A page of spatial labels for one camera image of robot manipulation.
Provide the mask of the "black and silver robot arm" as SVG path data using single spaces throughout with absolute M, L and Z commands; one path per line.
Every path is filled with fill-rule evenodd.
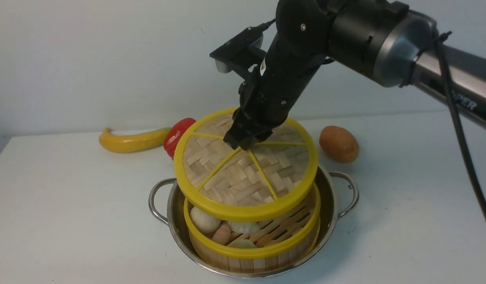
M 402 2 L 280 0 L 272 21 L 210 54 L 243 78 L 223 140 L 250 149 L 282 125 L 323 65 L 337 62 L 392 88 L 414 86 L 486 128 L 486 59 L 444 45 L 432 18 Z

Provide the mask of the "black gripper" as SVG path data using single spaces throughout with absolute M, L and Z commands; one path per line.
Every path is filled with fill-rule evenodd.
M 249 150 L 265 142 L 283 124 L 300 95 L 319 70 L 326 54 L 297 54 L 275 35 L 223 141 L 232 149 Z

